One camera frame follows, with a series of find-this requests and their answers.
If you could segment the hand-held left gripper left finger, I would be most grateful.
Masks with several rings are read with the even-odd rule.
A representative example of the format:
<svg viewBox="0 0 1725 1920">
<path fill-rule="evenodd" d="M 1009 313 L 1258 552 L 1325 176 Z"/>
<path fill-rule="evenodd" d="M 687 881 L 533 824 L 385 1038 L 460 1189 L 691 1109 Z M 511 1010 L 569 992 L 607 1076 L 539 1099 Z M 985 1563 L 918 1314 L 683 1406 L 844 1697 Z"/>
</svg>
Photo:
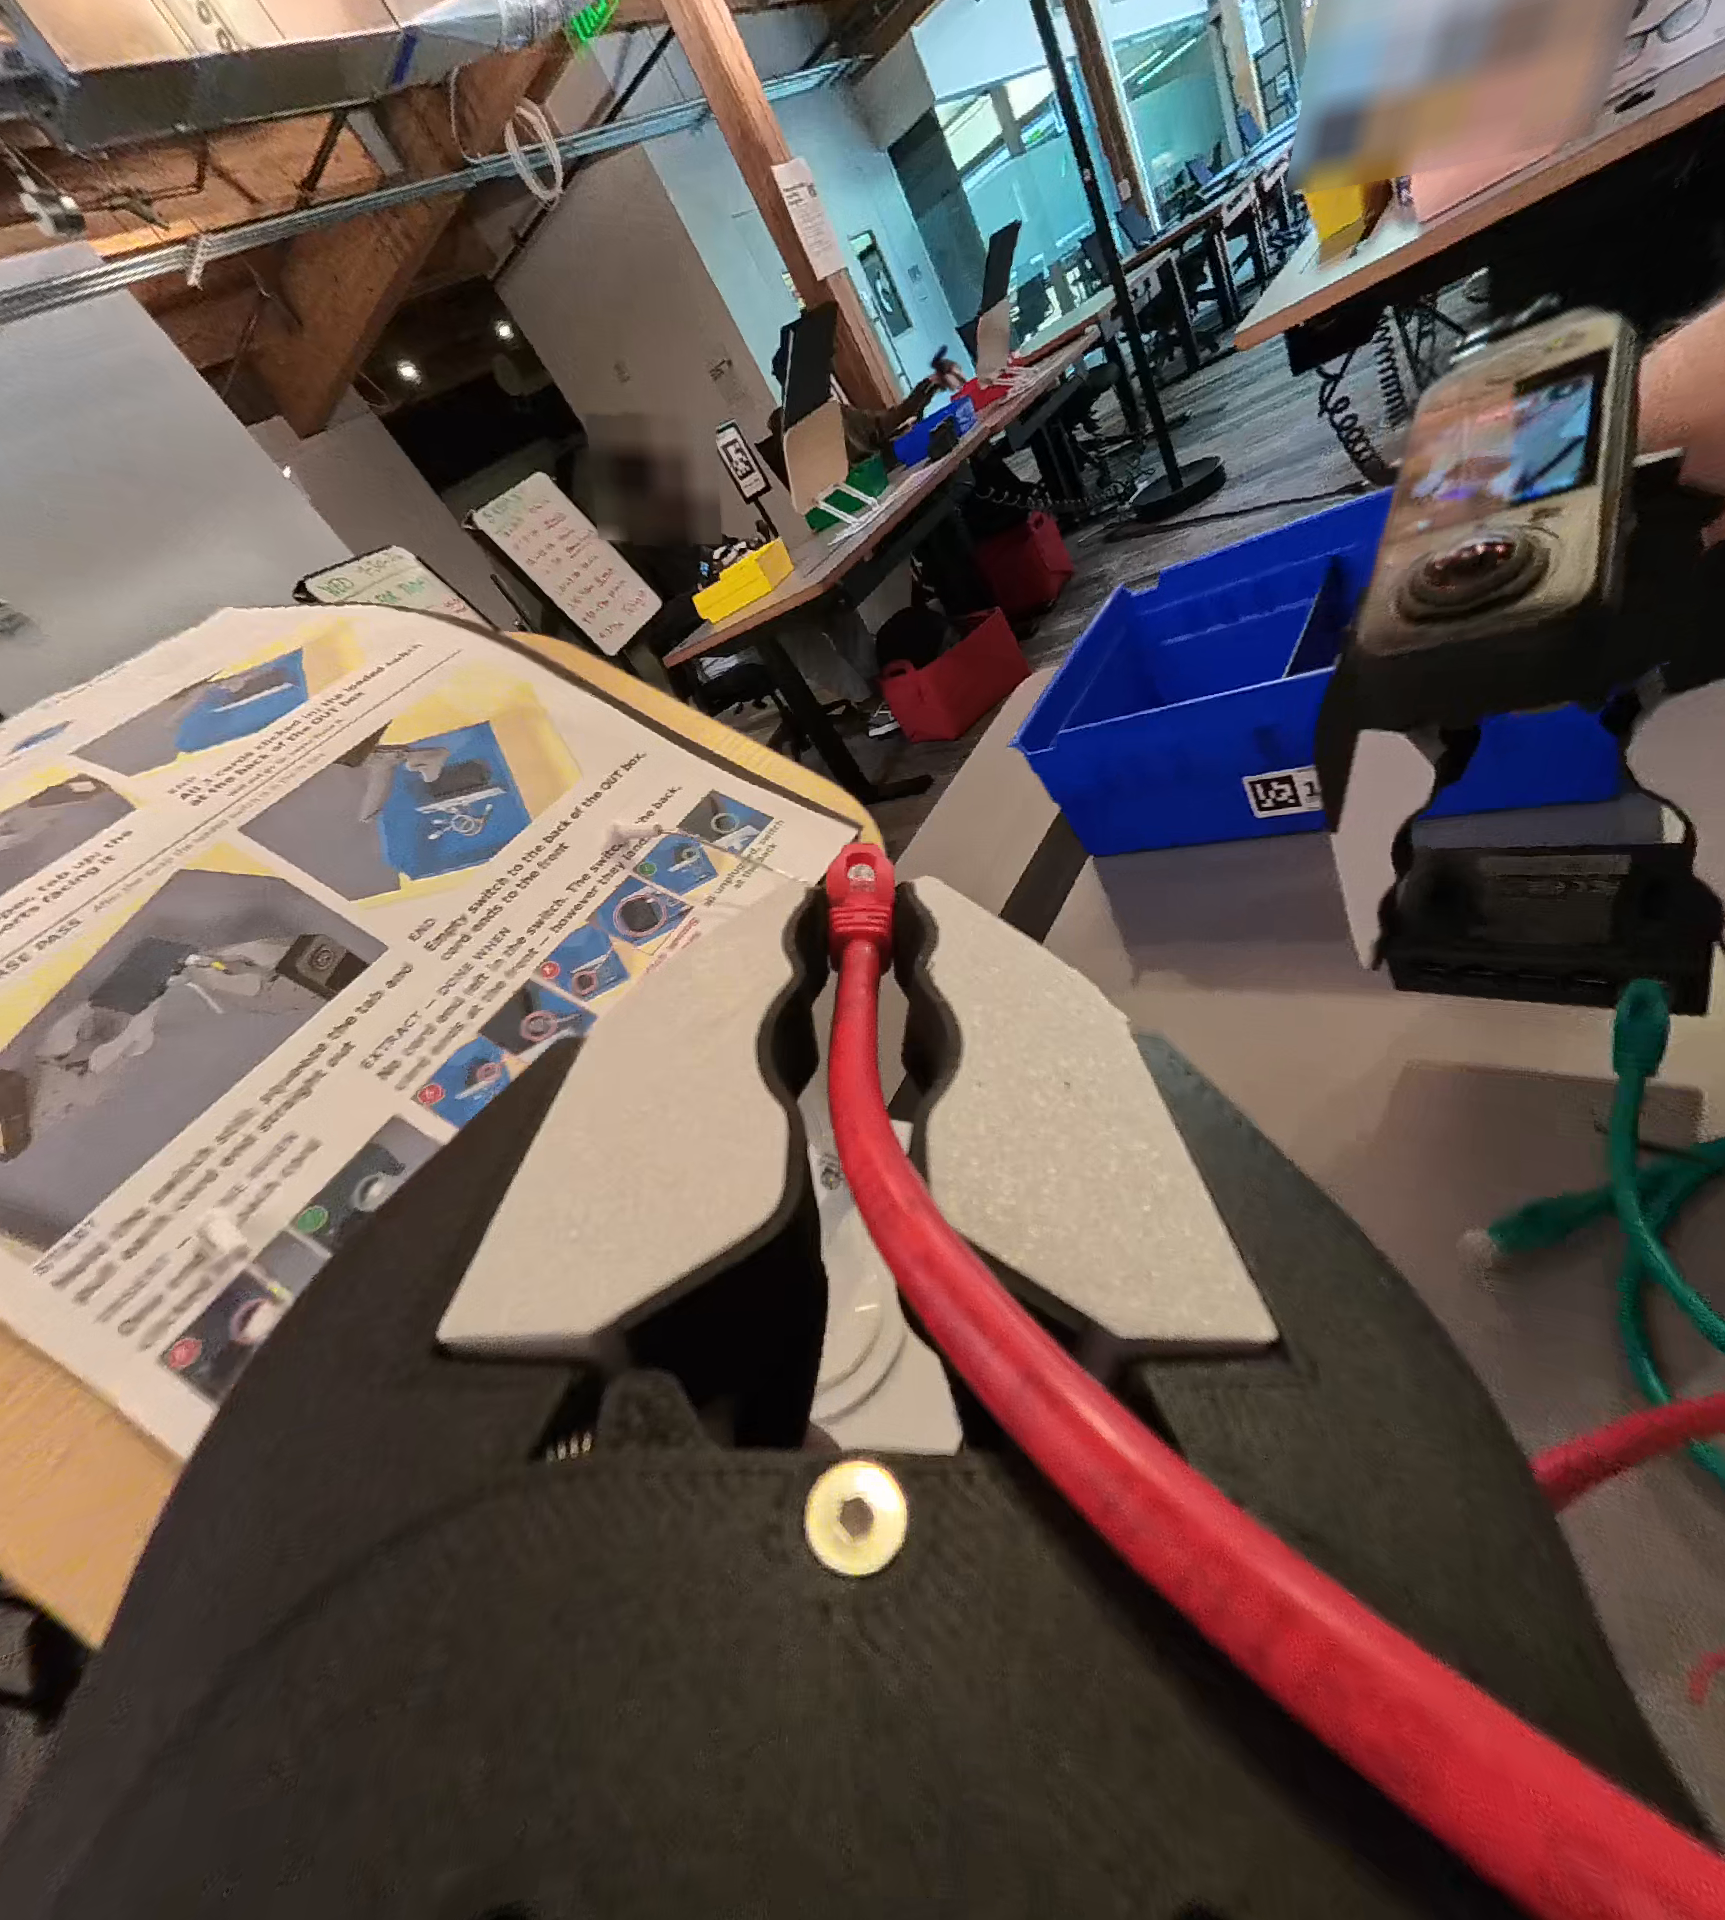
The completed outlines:
<svg viewBox="0 0 1725 1920">
<path fill-rule="evenodd" d="M 600 1361 L 807 1197 L 824 887 L 730 906 L 603 1013 L 438 1326 L 449 1354 Z"/>
</svg>

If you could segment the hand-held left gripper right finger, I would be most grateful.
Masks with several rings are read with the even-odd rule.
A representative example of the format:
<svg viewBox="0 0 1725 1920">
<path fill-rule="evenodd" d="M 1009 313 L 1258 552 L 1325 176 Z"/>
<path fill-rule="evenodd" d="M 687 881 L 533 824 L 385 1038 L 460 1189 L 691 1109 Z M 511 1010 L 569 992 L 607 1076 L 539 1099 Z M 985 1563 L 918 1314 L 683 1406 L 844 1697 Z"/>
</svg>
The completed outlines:
<svg viewBox="0 0 1725 1920">
<path fill-rule="evenodd" d="M 898 887 L 912 1158 L 946 1223 L 1076 1351 L 1267 1351 L 1253 1279 L 1128 1020 L 1013 923 Z"/>
</svg>

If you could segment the black ethernet switch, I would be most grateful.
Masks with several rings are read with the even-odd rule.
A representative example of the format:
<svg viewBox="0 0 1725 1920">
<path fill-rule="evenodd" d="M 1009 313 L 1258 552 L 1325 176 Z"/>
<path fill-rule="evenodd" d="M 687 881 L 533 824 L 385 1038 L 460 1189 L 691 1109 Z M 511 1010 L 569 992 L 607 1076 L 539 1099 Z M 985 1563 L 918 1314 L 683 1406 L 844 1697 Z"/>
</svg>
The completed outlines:
<svg viewBox="0 0 1725 1920">
<path fill-rule="evenodd" d="M 1695 836 L 1657 804 L 1583 810 L 1583 824 L 1495 811 L 1423 824 L 1377 906 L 1377 965 L 1412 996 L 1612 1010 L 1653 983 L 1703 1017 L 1725 909 Z"/>
</svg>

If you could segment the blue plastic bin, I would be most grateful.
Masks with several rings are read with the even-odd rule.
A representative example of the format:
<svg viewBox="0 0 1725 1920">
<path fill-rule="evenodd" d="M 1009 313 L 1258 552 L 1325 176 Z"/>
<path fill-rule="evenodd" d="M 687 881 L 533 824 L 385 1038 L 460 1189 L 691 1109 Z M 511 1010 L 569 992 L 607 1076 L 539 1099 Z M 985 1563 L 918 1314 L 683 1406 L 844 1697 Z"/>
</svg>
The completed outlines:
<svg viewBox="0 0 1725 1920">
<path fill-rule="evenodd" d="M 1390 499 L 1114 587 L 1013 737 L 1090 856 L 1325 828 L 1316 717 Z"/>
</svg>

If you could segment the background desk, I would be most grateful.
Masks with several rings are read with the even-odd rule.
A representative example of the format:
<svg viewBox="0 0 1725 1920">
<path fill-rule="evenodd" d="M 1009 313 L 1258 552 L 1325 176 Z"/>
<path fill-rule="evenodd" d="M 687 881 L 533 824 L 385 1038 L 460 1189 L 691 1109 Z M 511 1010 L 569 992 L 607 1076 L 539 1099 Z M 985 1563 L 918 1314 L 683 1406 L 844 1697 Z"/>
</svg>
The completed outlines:
<svg viewBox="0 0 1725 1920">
<path fill-rule="evenodd" d="M 831 643 L 854 619 L 862 598 L 954 513 L 970 491 L 973 458 L 991 447 L 1034 404 L 1047 398 L 1076 361 L 1101 340 L 1097 321 L 1064 330 L 1052 348 L 1023 358 L 1016 373 L 998 380 L 998 401 L 977 425 L 938 463 L 898 471 L 873 500 L 872 514 L 845 535 L 817 535 L 800 552 L 795 570 L 768 596 L 730 614 L 663 657 L 663 670 L 681 670 L 702 657 L 753 653 L 768 673 L 778 708 L 789 729 L 820 759 L 828 778 L 865 806 L 912 797 L 929 789 L 929 776 L 873 782 L 851 757 L 845 737 L 831 723 L 800 673 L 800 649 L 813 642 Z"/>
<path fill-rule="evenodd" d="M 1316 239 L 1309 239 L 1241 320 L 1233 348 L 1255 351 L 1302 324 L 1316 324 L 1345 302 L 1377 295 L 1402 271 L 1433 264 L 1502 221 L 1552 201 L 1572 184 L 1649 151 L 1663 137 L 1708 120 L 1720 110 L 1725 110 L 1725 36 L 1639 83 L 1622 86 L 1608 99 L 1591 131 L 1460 200 L 1437 218 L 1421 221 L 1412 209 L 1393 207 L 1352 251 L 1335 261 L 1323 261 Z"/>
</svg>

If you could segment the small yellow bin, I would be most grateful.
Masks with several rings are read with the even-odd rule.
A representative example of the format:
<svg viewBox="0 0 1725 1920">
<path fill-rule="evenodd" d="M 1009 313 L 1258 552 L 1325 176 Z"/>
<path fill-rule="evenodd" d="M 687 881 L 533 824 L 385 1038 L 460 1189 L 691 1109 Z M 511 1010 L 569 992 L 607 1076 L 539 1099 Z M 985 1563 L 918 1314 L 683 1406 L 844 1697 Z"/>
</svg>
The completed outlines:
<svg viewBox="0 0 1725 1920">
<path fill-rule="evenodd" d="M 768 598 L 795 570 L 795 561 L 782 540 L 768 540 L 729 561 L 709 586 L 691 594 L 691 611 L 701 622 L 716 626 L 737 614 Z"/>
<path fill-rule="evenodd" d="M 1370 181 L 1302 181 L 1302 207 L 1316 239 L 1316 264 L 1331 265 L 1359 249 L 1374 232 L 1383 212 L 1398 201 L 1394 179 Z"/>
</svg>

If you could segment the small red fabric bag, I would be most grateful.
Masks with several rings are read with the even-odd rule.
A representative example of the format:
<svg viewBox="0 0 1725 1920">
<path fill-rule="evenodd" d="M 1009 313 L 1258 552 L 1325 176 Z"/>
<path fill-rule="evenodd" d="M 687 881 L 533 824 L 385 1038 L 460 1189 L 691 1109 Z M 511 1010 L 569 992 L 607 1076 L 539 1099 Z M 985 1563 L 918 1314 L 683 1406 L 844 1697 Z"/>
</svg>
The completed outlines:
<svg viewBox="0 0 1725 1920">
<path fill-rule="evenodd" d="M 1050 513 L 1031 513 L 975 540 L 973 558 L 988 596 L 1010 622 L 1050 611 L 1076 573 L 1061 524 Z"/>
</svg>

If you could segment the large red fabric bag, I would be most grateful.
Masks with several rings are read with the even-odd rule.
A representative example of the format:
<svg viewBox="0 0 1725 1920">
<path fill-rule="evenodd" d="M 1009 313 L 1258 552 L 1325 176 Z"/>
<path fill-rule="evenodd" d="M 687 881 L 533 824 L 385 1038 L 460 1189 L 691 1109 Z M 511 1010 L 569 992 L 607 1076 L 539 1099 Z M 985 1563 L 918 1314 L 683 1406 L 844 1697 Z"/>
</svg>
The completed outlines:
<svg viewBox="0 0 1725 1920">
<path fill-rule="evenodd" d="M 915 745 L 957 741 L 1031 678 L 1010 615 L 970 615 L 960 638 L 926 664 L 882 664 L 882 701 L 898 734 Z"/>
</svg>

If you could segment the black floor stand pole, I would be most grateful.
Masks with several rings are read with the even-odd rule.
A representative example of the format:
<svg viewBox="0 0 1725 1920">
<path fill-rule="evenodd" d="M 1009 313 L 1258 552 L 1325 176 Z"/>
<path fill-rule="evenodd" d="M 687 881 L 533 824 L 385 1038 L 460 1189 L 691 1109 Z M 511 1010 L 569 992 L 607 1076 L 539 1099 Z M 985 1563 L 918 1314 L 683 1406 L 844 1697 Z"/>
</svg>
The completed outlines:
<svg viewBox="0 0 1725 1920">
<path fill-rule="evenodd" d="M 1160 474 L 1134 481 L 1127 495 L 1127 527 L 1136 531 L 1169 528 L 1184 524 L 1184 517 L 1204 507 L 1212 492 L 1220 491 L 1220 479 L 1209 475 L 1208 463 L 1183 463 L 1176 450 L 1176 433 L 1163 404 L 1160 380 L 1136 321 L 1132 282 L 1121 258 L 1114 239 L 1114 216 L 1106 205 L 1101 169 L 1096 160 L 1096 146 L 1090 142 L 1090 128 L 1085 123 L 1085 110 L 1078 107 L 1078 89 L 1069 79 L 1069 64 L 1061 47 L 1061 33 L 1052 23 L 1050 2 L 1029 5 L 1036 36 L 1041 40 L 1045 67 L 1068 123 L 1069 153 L 1090 205 L 1093 223 L 1093 256 L 1103 271 L 1108 295 L 1108 320 L 1114 324 L 1114 355 L 1127 358 L 1132 373 L 1132 387 L 1136 389 L 1136 404 L 1127 405 L 1132 437 L 1157 447 Z"/>
</svg>

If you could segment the green plastic bin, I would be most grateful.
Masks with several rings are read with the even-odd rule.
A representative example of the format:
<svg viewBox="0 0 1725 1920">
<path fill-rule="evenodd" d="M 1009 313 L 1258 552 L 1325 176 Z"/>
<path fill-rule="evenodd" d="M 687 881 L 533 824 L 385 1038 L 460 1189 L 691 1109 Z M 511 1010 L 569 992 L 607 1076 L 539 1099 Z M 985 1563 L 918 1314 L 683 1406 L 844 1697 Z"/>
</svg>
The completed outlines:
<svg viewBox="0 0 1725 1920">
<path fill-rule="evenodd" d="M 805 513 L 810 535 L 844 537 L 849 528 L 869 521 L 884 499 L 889 481 L 891 474 L 882 454 L 872 454 L 851 464 L 845 479 L 820 492 Z"/>
</svg>

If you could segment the cardboard stand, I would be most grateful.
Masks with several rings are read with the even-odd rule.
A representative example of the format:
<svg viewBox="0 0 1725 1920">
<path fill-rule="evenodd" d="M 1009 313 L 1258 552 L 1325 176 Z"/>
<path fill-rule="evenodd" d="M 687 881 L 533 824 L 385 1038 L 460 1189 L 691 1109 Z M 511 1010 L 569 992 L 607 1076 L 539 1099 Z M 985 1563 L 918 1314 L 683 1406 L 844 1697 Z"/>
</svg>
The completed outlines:
<svg viewBox="0 0 1725 1920">
<path fill-rule="evenodd" d="M 810 514 L 828 492 L 840 491 L 851 471 L 845 446 L 845 409 L 827 398 L 782 433 L 784 479 L 798 514 Z"/>
</svg>

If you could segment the wooden board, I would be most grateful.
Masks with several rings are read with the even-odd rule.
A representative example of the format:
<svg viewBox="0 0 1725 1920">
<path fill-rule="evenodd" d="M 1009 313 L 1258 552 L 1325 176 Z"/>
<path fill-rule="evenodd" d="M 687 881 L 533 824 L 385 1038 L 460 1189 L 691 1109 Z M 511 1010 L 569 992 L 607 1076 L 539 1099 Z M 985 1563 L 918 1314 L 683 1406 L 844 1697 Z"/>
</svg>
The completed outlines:
<svg viewBox="0 0 1725 1920">
<path fill-rule="evenodd" d="M 709 723 L 681 702 L 624 680 L 617 670 L 596 666 L 562 642 L 539 636 L 508 642 L 581 670 L 607 698 L 630 701 L 666 724 L 694 729 L 705 741 L 747 750 L 753 766 L 772 772 L 784 785 L 844 797 L 862 820 L 856 835 L 873 839 L 865 806 L 834 782 L 813 776 L 795 761 L 730 734 L 725 724 Z M 585 1041 L 547 1052 L 512 1085 L 526 1071 L 569 1070 Z M 488 1148 L 490 1136 L 481 1118 L 505 1092 L 446 1146 Z M 393 1200 L 408 1200 L 408 1186 L 434 1171 L 434 1158 L 446 1146 L 380 1210 Z M 378 1218 L 380 1213 L 345 1252 L 376 1263 L 404 1255 L 406 1216 L 394 1213 L 394 1223 L 376 1232 L 372 1223 Z M 0 1572 L 12 1586 L 30 1596 L 33 1605 L 76 1630 L 81 1641 L 99 1644 L 106 1637 L 130 1575 L 186 1462 L 173 1458 L 149 1434 L 130 1425 L 116 1406 L 0 1323 Z"/>
</svg>

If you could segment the paper notice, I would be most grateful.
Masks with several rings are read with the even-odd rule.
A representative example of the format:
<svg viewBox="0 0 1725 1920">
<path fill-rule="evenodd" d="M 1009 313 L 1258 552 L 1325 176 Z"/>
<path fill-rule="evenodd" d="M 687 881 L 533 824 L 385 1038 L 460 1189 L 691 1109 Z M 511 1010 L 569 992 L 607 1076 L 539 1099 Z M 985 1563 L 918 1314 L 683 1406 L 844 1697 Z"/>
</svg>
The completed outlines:
<svg viewBox="0 0 1725 1920">
<path fill-rule="evenodd" d="M 813 277 L 828 282 L 845 275 L 845 256 L 810 163 L 805 158 L 775 163 L 772 181 Z"/>
</svg>

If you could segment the wooden support post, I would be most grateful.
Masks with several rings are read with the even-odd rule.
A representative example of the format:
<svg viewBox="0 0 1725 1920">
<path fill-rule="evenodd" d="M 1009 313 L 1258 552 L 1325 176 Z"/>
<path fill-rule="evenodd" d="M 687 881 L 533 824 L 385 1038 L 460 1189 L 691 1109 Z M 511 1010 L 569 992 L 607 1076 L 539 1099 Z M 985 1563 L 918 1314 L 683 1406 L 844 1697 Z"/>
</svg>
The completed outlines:
<svg viewBox="0 0 1725 1920">
<path fill-rule="evenodd" d="M 788 184 L 814 184 L 789 151 L 772 102 L 729 2 L 663 2 L 676 43 L 725 137 L 800 312 L 831 305 L 831 369 L 851 405 L 889 409 L 898 380 L 834 243 L 807 249 Z"/>
</svg>

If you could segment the rectangular metal ceiling duct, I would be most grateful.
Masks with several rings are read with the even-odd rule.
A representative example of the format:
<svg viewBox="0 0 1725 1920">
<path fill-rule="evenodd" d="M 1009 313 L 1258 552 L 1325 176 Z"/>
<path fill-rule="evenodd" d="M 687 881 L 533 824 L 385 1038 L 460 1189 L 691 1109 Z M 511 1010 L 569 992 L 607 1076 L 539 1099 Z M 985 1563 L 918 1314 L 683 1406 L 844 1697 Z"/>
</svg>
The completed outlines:
<svg viewBox="0 0 1725 1920">
<path fill-rule="evenodd" d="M 567 2 L 0 2 L 0 127 L 68 151 L 364 110 L 557 36 Z"/>
</svg>

